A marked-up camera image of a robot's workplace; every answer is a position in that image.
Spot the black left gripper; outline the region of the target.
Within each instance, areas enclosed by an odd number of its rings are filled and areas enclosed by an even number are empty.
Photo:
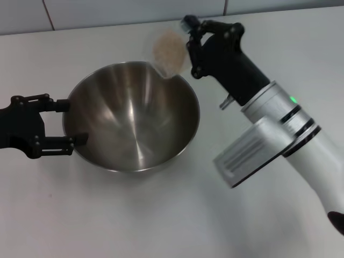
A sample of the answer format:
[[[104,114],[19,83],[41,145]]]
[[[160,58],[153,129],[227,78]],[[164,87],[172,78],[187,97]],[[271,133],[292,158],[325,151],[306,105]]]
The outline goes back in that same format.
[[[42,156],[72,155],[84,146],[88,133],[74,136],[46,137],[41,112],[68,112],[70,101],[54,101],[49,94],[13,96],[8,107],[1,109],[1,149],[15,148],[30,159]]]

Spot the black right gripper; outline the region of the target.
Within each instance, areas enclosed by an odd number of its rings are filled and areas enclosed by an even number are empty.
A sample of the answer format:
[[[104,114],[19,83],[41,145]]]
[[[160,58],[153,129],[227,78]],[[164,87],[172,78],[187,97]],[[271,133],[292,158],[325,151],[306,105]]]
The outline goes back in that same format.
[[[227,24],[199,20],[194,15],[182,19],[182,28],[190,35],[187,50],[191,74],[195,79],[213,76],[241,106],[270,83],[265,74],[241,50],[245,28],[240,23]],[[205,33],[212,33],[202,45]]]

